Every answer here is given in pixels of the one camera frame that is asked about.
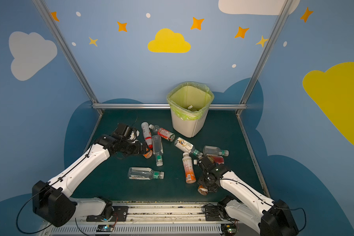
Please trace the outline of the clear bottle white yellow label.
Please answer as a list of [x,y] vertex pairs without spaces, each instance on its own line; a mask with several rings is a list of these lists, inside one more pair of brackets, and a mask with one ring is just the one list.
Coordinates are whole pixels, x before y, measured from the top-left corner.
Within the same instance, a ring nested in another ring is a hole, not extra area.
[[229,156],[229,151],[225,149],[220,149],[219,147],[204,146],[203,155],[205,156]]

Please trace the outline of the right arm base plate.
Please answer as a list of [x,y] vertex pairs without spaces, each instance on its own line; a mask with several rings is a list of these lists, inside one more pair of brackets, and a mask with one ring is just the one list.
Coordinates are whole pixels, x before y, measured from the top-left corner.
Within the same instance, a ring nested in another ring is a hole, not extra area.
[[213,205],[213,204],[205,204],[201,208],[202,213],[205,215],[206,221],[234,221],[237,220],[231,218],[224,210],[223,207]]

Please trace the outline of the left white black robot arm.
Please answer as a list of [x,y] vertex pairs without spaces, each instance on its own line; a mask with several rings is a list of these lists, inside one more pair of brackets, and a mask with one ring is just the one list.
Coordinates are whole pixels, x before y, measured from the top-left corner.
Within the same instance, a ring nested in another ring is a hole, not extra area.
[[100,216],[110,220],[112,202],[102,198],[76,199],[73,192],[102,162],[121,152],[123,155],[148,155],[145,142],[102,135],[73,164],[48,182],[39,181],[32,188],[32,211],[55,227],[82,216]]

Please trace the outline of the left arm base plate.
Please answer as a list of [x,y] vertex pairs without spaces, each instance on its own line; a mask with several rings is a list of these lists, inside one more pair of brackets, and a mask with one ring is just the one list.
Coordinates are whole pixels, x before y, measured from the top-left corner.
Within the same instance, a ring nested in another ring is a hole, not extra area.
[[129,207],[111,206],[107,207],[100,215],[89,215],[87,222],[125,222]]

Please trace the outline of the crushed clear bottle green cap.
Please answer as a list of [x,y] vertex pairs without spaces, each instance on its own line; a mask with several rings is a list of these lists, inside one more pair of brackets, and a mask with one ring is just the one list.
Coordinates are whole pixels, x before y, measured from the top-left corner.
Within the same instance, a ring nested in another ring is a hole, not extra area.
[[154,171],[151,168],[144,167],[130,167],[128,171],[128,178],[130,180],[153,180],[164,179],[164,172]]

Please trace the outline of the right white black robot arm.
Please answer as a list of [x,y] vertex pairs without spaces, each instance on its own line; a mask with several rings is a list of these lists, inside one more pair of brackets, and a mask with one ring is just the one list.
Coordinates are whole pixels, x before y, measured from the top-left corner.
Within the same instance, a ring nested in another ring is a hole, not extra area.
[[300,233],[292,209],[282,200],[257,192],[224,164],[216,163],[209,156],[202,156],[194,163],[202,170],[198,183],[208,193],[219,188],[230,192],[216,206],[203,208],[206,218],[212,221],[238,221],[261,236],[296,236]]

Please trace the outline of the brown coffee bottle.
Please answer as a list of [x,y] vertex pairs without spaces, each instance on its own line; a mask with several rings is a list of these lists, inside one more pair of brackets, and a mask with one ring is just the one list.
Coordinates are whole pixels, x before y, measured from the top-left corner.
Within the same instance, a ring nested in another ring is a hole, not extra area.
[[206,187],[204,187],[203,185],[200,185],[198,187],[198,192],[203,196],[208,195],[208,189]]

